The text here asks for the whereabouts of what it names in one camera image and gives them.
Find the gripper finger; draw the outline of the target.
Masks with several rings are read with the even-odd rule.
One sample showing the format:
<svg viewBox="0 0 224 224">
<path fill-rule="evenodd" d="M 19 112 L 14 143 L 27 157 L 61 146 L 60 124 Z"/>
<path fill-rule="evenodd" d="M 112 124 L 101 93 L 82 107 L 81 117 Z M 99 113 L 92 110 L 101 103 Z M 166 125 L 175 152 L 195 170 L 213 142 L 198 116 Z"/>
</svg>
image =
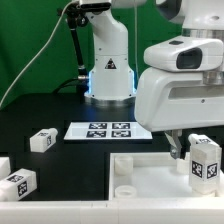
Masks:
<svg viewBox="0 0 224 224">
<path fill-rule="evenodd" d="M 182 145 L 180 143 L 179 137 L 182 135 L 181 130 L 169 130 L 165 131 L 165 136 L 170 144 L 170 155 L 174 159 L 181 157 Z"/>
</svg>

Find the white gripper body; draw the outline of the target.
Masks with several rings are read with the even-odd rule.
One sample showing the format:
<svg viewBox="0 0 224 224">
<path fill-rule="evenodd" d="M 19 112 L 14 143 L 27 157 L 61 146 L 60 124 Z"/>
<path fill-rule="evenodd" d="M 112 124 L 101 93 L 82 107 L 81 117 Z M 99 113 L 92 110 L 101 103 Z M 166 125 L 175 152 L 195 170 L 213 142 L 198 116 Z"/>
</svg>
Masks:
<svg viewBox="0 0 224 224">
<path fill-rule="evenodd" d="M 204 85 L 202 77 L 146 69 L 137 87 L 136 121 L 151 132 L 224 125 L 224 86 Z"/>
</svg>

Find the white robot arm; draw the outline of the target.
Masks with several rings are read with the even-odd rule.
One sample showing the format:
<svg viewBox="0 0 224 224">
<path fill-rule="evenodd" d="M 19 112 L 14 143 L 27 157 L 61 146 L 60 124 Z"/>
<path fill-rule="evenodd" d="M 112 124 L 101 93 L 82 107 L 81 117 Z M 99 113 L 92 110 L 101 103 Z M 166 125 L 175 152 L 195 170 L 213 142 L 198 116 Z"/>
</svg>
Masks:
<svg viewBox="0 0 224 224">
<path fill-rule="evenodd" d="M 135 119 L 164 131 L 178 158 L 181 129 L 224 125 L 224 0 L 154 0 L 182 34 L 144 51 L 149 66 L 134 80 L 128 64 L 128 32 L 111 10 L 147 0 L 80 0 L 92 24 L 95 65 L 89 73 L 92 102 L 135 99 Z"/>
</svg>

